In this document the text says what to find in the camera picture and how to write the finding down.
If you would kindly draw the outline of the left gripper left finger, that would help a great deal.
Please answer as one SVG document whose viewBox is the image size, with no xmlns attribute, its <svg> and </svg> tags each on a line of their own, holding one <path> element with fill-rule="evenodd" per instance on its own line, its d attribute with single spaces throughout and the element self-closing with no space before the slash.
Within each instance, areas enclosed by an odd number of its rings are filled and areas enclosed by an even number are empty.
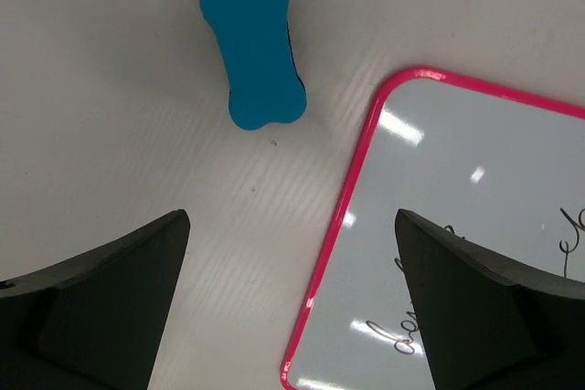
<svg viewBox="0 0 585 390">
<path fill-rule="evenodd" d="M 147 388 L 189 231 L 186 211 L 175 210 L 2 281 L 2 388 Z"/>
</svg>

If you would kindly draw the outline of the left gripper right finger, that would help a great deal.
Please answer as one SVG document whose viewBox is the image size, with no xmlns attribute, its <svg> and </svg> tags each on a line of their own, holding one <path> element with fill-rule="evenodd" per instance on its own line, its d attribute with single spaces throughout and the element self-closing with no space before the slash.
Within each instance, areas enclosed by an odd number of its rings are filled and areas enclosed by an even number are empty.
<svg viewBox="0 0 585 390">
<path fill-rule="evenodd" d="M 581 389 L 584 285 L 400 209 L 399 258 L 438 389 Z"/>
</svg>

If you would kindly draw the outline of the blue bone-shaped eraser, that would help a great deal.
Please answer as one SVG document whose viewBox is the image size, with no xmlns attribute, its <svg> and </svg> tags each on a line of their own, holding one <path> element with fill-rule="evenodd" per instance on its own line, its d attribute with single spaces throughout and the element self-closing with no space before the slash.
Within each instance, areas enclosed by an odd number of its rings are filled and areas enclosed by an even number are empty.
<svg viewBox="0 0 585 390">
<path fill-rule="evenodd" d="M 294 63 L 290 0 L 199 0 L 229 83 L 229 116 L 243 130 L 299 120 L 307 107 Z"/>
</svg>

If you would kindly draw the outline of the pink framed whiteboard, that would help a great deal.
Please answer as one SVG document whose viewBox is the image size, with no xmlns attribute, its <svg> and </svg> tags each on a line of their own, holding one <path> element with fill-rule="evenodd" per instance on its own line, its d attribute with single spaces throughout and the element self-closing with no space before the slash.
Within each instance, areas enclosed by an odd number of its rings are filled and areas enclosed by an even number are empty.
<svg viewBox="0 0 585 390">
<path fill-rule="evenodd" d="M 430 67 L 375 93 L 282 361 L 286 389 L 431 389 L 400 209 L 584 278 L 584 110 Z"/>
</svg>

